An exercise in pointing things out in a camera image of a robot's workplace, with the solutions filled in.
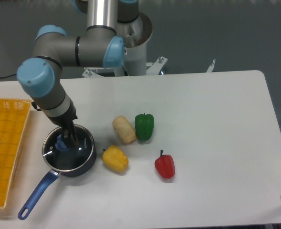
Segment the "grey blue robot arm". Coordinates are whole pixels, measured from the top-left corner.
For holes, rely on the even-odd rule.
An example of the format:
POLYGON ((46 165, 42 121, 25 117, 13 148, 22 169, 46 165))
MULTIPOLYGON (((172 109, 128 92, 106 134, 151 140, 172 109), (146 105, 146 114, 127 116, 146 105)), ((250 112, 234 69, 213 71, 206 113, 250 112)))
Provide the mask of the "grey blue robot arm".
POLYGON ((30 59, 17 70, 23 90, 57 126, 67 147, 78 145, 73 121, 77 118, 72 100, 60 83, 63 67, 120 68, 125 61, 125 42, 119 36, 120 23, 139 17, 136 0, 74 0, 78 11, 87 14, 84 36, 69 37, 54 25, 40 28, 30 59))

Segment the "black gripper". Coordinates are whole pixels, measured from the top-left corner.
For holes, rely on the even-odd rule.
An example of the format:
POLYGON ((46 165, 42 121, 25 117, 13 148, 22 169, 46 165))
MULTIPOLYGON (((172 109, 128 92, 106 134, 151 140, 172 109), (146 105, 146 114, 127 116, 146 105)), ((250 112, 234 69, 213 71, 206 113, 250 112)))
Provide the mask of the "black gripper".
POLYGON ((73 120, 77 119, 77 115, 72 100, 64 100, 60 106, 50 110, 39 108, 34 101, 31 102, 31 105, 35 110, 42 111, 52 123, 62 128, 62 141, 67 149, 72 148, 71 142, 75 146, 79 145, 75 124, 73 122, 73 120))

